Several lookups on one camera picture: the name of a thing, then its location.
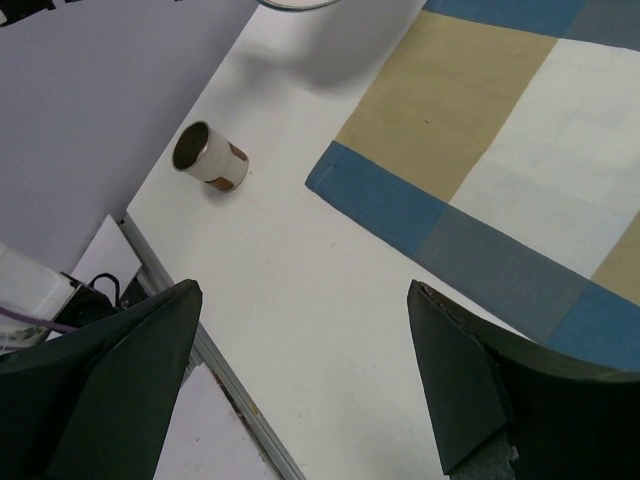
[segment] gray fabric square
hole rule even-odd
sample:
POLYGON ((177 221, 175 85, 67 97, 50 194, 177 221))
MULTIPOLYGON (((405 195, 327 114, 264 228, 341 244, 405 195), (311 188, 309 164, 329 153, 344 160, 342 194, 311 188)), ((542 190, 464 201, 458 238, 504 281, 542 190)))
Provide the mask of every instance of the gray fabric square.
POLYGON ((640 2, 588 0, 564 38, 640 50, 640 2))
POLYGON ((447 207, 414 260, 537 342, 546 341, 588 280, 447 207))

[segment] floor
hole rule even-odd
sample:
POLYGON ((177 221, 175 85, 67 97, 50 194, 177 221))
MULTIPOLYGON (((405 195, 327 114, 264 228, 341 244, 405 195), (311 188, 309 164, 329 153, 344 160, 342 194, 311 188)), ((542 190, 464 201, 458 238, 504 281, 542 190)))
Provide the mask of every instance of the floor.
POLYGON ((205 365, 180 390, 155 480, 280 478, 205 365))

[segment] blue fabric square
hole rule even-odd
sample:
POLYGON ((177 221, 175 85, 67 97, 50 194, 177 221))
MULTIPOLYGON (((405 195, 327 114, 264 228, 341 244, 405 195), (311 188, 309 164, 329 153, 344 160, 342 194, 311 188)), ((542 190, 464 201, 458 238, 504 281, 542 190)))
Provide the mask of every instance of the blue fabric square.
POLYGON ((588 0, 564 36, 640 51, 640 2, 588 0))
POLYGON ((331 143, 306 185, 409 257, 422 245, 446 206, 337 142, 331 143))
POLYGON ((640 372, 640 307, 591 283, 547 346, 592 363, 640 372))
POLYGON ((425 10, 498 27, 562 37, 586 0, 429 0, 425 10))

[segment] brown pattern on cup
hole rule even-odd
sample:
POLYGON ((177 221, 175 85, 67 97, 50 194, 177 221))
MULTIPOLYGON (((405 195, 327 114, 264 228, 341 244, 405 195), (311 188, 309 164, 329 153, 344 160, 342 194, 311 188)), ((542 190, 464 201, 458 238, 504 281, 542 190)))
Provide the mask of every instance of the brown pattern on cup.
POLYGON ((247 157, 247 154, 244 153, 242 150, 240 150, 238 147, 236 147, 233 143, 229 142, 229 146, 231 147, 231 153, 233 153, 240 160, 244 160, 245 162, 249 160, 249 157, 247 157))
POLYGON ((218 190, 222 192, 228 192, 234 187, 233 183, 231 183, 229 180, 227 180, 224 177, 218 177, 215 180, 211 180, 210 182, 207 182, 207 183, 209 185, 213 185, 214 187, 216 187, 218 190))

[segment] white panel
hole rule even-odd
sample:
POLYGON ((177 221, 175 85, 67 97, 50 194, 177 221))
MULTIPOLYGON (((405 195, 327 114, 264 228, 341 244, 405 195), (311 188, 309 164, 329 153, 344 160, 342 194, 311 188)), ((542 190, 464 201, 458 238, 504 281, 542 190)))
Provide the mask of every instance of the white panel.
POLYGON ((180 389, 154 480, 277 480, 206 366, 180 389))
POLYGON ((640 54, 560 40, 451 204, 590 277, 640 208, 640 54))
MULTIPOLYGON (((0 8, 29 3, 44 2, 0 8)), ((122 216, 257 3, 54 3, 0 28, 0 235, 69 272, 104 216, 122 216)))

